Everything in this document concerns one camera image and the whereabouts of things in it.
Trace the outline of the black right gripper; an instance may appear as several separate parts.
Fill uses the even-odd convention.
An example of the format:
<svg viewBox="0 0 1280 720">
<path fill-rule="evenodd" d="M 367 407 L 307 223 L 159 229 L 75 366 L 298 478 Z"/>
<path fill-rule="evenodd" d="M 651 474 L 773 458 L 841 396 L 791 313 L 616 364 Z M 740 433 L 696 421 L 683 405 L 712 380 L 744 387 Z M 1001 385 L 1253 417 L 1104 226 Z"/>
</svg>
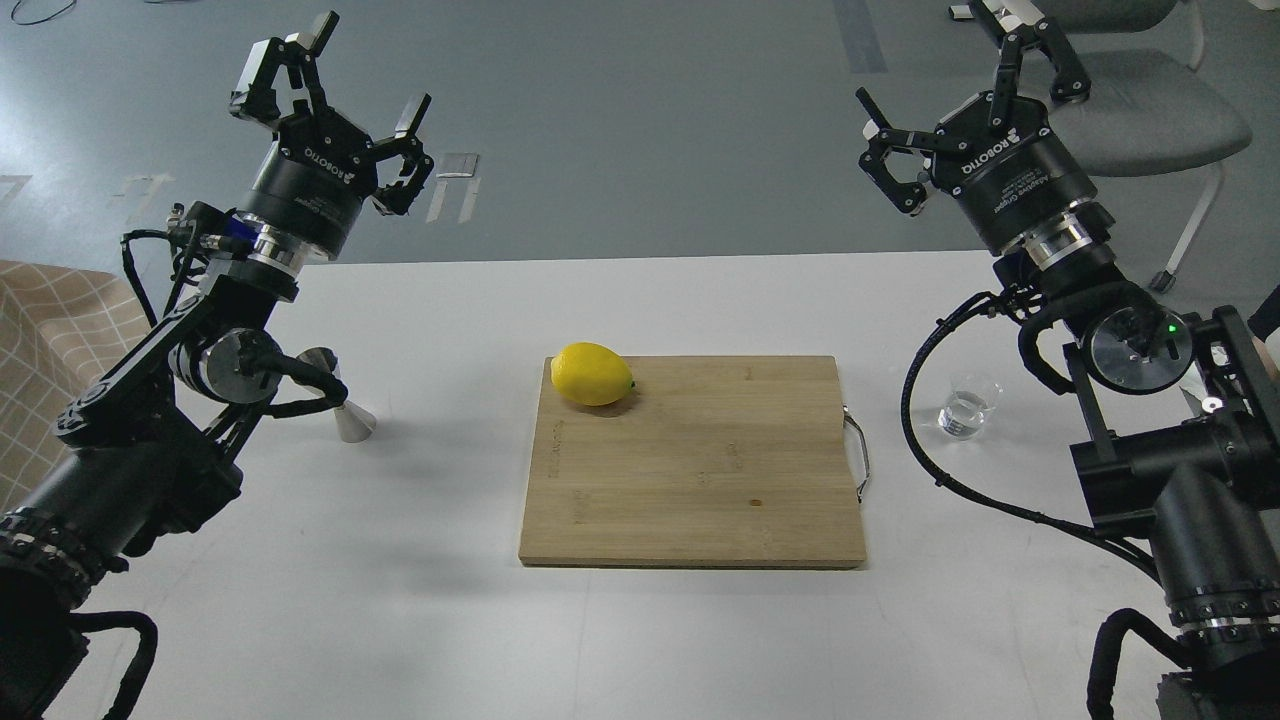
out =
<svg viewBox="0 0 1280 720">
<path fill-rule="evenodd" d="M 1047 106 L 1018 96 L 1023 58 L 1038 51 L 1050 60 L 1052 102 L 1085 101 L 1092 81 L 1060 23 L 1033 3 L 969 1 L 966 6 L 996 44 L 998 61 L 991 100 L 978 94 L 936 127 L 963 150 L 942 152 L 940 135 L 892 127 L 869 91 L 859 87 L 856 100 L 868 115 L 867 150 L 859 167 L 897 211 L 915 217 L 925 205 L 931 181 L 897 179 L 888 158 L 937 152 L 934 186 L 952 196 L 989 252 L 1009 252 L 1020 234 L 1097 195 L 1050 127 Z"/>
</svg>

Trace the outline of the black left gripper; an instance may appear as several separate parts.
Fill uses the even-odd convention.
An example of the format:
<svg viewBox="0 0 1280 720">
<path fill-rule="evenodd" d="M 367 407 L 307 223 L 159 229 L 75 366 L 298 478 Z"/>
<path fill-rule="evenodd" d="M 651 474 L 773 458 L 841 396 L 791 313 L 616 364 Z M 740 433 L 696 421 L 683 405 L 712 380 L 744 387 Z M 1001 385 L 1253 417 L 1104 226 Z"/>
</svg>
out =
<svg viewBox="0 0 1280 720">
<path fill-rule="evenodd" d="M 229 113 L 260 126 L 278 126 L 268 155 L 241 201 L 241 213 L 314 246 L 326 259 L 340 255 L 365 199 L 383 215 L 403 217 L 434 169 L 419 137 L 430 94 L 407 101 L 392 135 L 370 135 L 334 109 L 328 109 L 316 60 L 340 20 L 335 12 L 316 18 L 311 29 L 287 38 L 270 37 L 250 49 L 244 69 L 230 94 Z M 284 70 L 291 88 L 303 90 L 285 115 L 276 101 L 275 81 Z M 369 147 L 376 165 L 393 158 L 399 172 L 378 186 L 376 169 L 356 156 Z"/>
</svg>

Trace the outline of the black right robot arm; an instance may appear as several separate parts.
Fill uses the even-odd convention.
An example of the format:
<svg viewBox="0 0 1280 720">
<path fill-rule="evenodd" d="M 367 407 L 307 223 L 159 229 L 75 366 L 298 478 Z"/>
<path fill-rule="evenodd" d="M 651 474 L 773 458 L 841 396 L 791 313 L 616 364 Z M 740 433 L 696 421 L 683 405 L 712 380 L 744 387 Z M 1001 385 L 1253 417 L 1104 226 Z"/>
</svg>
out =
<svg viewBox="0 0 1280 720">
<path fill-rule="evenodd" d="M 1088 3 L 1065 18 L 1051 1 L 972 1 L 998 49 L 993 86 L 932 129 L 890 124 L 858 90 L 869 122 L 860 168 L 902 213 L 928 193 L 951 197 L 995 256 L 998 293 L 961 302 L 916 351 L 902 387 L 902 432 L 937 486 L 972 502 L 1052 527 L 1114 553 L 1164 591 L 1175 634 L 1134 609 L 1101 625 L 1085 706 L 1111 719 L 1123 643 L 1135 634 L 1175 664 L 1158 684 L 1164 719 L 1277 716 L 1277 387 L 1230 306 L 1179 314 L 1116 266 L 1112 215 L 1050 113 L 1082 105 L 1100 77 L 1071 32 L 1133 28 L 1153 17 Z M 1071 460 L 1089 525 L 991 498 L 942 470 L 913 427 L 916 378 L 932 352 L 974 316 L 1018 324 L 1024 368 L 1073 395 L 1089 439 Z"/>
</svg>

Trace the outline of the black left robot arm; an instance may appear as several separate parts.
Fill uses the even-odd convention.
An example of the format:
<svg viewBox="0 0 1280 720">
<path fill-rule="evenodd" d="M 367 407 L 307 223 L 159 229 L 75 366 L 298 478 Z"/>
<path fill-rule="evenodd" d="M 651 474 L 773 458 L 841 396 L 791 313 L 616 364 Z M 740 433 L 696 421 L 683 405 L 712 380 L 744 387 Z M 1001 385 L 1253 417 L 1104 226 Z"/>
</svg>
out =
<svg viewBox="0 0 1280 720">
<path fill-rule="evenodd" d="M 168 534 L 197 532 L 241 495 L 236 460 L 265 418 L 342 407 L 335 359 L 282 350 L 266 325 L 293 301 L 310 258 L 335 259 L 366 202 L 403 217 L 433 173 L 410 100 L 392 135 L 371 138 L 328 100 L 317 59 L 339 17 L 256 42 L 230 95 L 233 117 L 271 132 L 238 208 L 175 206 L 164 240 L 175 264 L 148 333 L 54 423 L 68 447 L 3 515 L 3 716 L 41 719 L 90 650 L 90 635 L 138 637 L 108 717 L 132 715 L 157 653 L 141 611 L 86 612 L 108 575 Z"/>
</svg>

